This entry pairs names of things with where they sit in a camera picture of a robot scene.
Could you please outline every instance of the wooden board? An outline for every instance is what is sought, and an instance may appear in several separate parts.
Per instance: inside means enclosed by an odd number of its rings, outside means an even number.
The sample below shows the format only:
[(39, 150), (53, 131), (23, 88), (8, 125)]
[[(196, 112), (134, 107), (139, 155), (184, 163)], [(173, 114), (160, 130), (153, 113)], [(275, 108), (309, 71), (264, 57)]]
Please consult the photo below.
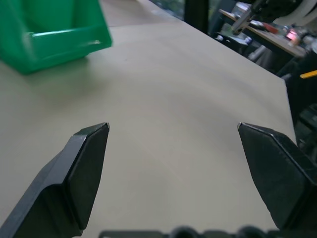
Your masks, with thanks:
[(149, 0), (101, 0), (100, 3), (109, 27), (178, 21)]
[(107, 121), (103, 176), (82, 237), (274, 228), (236, 126), (294, 140), (284, 81), (178, 20), (110, 30), (114, 47), (86, 59), (27, 77), (0, 64), (0, 222), (73, 133)]

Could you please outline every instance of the black post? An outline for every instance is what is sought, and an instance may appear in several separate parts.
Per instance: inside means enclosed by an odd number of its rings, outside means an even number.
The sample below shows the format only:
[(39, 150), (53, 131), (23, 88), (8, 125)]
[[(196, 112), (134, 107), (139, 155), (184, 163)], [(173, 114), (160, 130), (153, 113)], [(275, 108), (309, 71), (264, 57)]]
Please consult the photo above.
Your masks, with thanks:
[(221, 13), (219, 12), (220, 9), (224, 11), (231, 12), (235, 7), (237, 1), (234, 0), (221, 0), (218, 3), (218, 6), (214, 10), (214, 14), (211, 16), (209, 20), (209, 34), (213, 32), (220, 32), (222, 26), (224, 25), (224, 21), (221, 19)]
[(186, 0), (184, 21), (207, 34), (208, 10), (209, 0)]

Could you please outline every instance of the yellow object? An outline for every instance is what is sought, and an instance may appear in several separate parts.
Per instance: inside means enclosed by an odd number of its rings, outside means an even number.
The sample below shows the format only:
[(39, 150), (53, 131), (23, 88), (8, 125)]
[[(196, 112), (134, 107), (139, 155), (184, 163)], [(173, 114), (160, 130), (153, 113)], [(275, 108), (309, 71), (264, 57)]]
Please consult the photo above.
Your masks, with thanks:
[(309, 72), (309, 73), (301, 74), (300, 77), (305, 79), (305, 78), (310, 78), (310, 77), (314, 77), (314, 76), (317, 76), (317, 70)]

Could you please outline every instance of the bin lip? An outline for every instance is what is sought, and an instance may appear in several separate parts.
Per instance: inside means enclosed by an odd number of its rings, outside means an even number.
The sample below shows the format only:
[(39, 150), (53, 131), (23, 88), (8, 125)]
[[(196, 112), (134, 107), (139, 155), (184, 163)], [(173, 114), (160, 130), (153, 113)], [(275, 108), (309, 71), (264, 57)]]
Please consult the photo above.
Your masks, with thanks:
[(94, 25), (94, 26), (72, 28), (72, 29), (68, 29), (68, 30), (48, 31), (48, 32), (31, 33), (31, 34), (32, 34), (32, 37), (47, 36), (47, 35), (61, 34), (61, 33), (74, 32), (74, 31), (83, 31), (83, 30), (88, 30), (88, 29), (93, 29), (93, 28), (98, 28), (98, 27), (103, 27), (103, 26), (104, 26), (103, 24), (99, 24), (99, 25)]

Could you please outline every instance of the green bin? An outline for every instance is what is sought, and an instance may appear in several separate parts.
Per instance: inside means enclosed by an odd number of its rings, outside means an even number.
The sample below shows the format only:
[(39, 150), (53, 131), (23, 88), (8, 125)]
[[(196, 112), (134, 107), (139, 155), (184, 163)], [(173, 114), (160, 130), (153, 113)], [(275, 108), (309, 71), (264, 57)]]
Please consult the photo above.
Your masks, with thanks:
[(21, 73), (110, 46), (98, 0), (0, 0), (0, 58)]

